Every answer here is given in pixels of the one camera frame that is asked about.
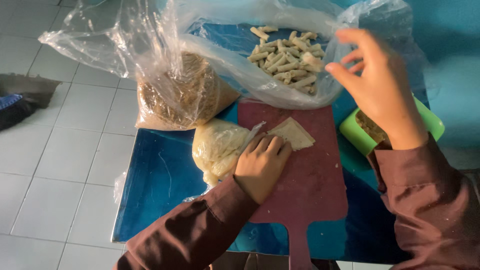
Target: cuff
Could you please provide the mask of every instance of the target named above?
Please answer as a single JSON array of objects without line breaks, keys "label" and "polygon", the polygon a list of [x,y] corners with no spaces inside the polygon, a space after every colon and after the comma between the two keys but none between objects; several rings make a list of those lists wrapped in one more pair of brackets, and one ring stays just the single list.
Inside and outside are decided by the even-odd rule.
[{"label": "cuff", "polygon": [[210,190],[203,200],[220,223],[247,222],[260,206],[234,180],[233,176]]},{"label": "cuff", "polygon": [[382,193],[388,185],[433,183],[441,179],[439,168],[450,168],[431,134],[424,145],[408,150],[392,150],[391,145],[382,142],[368,155],[368,160]]}]

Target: dark cloth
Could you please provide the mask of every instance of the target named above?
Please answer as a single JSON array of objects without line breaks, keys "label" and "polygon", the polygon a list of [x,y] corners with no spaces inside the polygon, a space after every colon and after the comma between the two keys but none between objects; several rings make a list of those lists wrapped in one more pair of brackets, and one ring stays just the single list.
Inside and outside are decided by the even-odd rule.
[{"label": "dark cloth", "polygon": [[[412,256],[395,270],[480,269],[480,205],[473,184],[448,164],[431,136],[411,150],[380,144],[370,161],[381,199],[396,215],[398,245]],[[205,269],[226,251],[257,208],[230,177],[129,240],[129,251],[114,269]],[[256,255],[251,259],[254,268],[246,268],[252,256],[241,256],[243,269],[268,269],[258,264]],[[238,269],[228,265],[224,269]]]}]

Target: cutting board handle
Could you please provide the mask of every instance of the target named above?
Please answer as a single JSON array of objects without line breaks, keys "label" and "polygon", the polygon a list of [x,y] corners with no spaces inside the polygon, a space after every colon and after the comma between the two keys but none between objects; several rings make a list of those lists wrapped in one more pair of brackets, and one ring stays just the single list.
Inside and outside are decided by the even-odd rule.
[{"label": "cutting board handle", "polygon": [[290,270],[312,270],[307,241],[307,226],[288,229]]}]

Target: finger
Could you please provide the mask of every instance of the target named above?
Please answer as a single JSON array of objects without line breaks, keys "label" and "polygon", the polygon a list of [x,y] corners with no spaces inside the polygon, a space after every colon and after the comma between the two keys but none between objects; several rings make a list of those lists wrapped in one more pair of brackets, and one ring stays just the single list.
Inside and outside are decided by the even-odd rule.
[{"label": "finger", "polygon": [[282,148],[282,145],[283,145],[283,138],[275,136],[270,142],[267,152],[276,155],[278,154],[280,148]]},{"label": "finger", "polygon": [[365,29],[344,28],[335,35],[341,43],[355,43],[365,56],[375,57],[383,52],[375,37]]},{"label": "finger", "polygon": [[359,63],[356,63],[353,67],[348,69],[348,72],[350,73],[357,73],[359,71],[362,71],[365,68],[365,62],[361,61]]},{"label": "finger", "polygon": [[360,77],[350,73],[347,68],[339,63],[330,63],[325,66],[325,70],[343,85],[350,93],[355,91],[362,83]]},{"label": "finger", "polygon": [[347,54],[342,60],[340,61],[342,64],[348,64],[355,60],[359,60],[363,58],[363,51],[360,49],[355,49],[351,53]]},{"label": "finger", "polygon": [[268,148],[268,145],[272,141],[273,137],[275,137],[275,136],[274,135],[267,135],[267,136],[263,137],[255,150],[265,152]]},{"label": "finger", "polygon": [[288,157],[292,153],[292,144],[290,142],[286,142],[283,147],[280,149],[280,152],[278,153],[278,157],[280,160],[285,164],[288,160]]},{"label": "finger", "polygon": [[265,132],[260,133],[259,135],[255,136],[247,145],[247,148],[245,148],[245,153],[252,153],[255,148],[257,148],[258,143],[260,142],[261,139],[265,137]]}]

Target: red cutting board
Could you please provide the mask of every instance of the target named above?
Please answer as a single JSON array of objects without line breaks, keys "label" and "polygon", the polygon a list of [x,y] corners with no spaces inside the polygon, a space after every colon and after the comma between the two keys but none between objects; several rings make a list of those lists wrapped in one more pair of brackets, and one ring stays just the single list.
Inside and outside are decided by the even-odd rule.
[{"label": "red cutting board", "polygon": [[309,270],[308,225],[339,220],[348,210],[332,107],[285,110],[262,103],[238,105],[239,125],[252,129],[265,121],[260,132],[273,129],[288,117],[298,121],[316,142],[292,152],[273,192],[250,221],[283,224],[288,231],[290,269]]}]

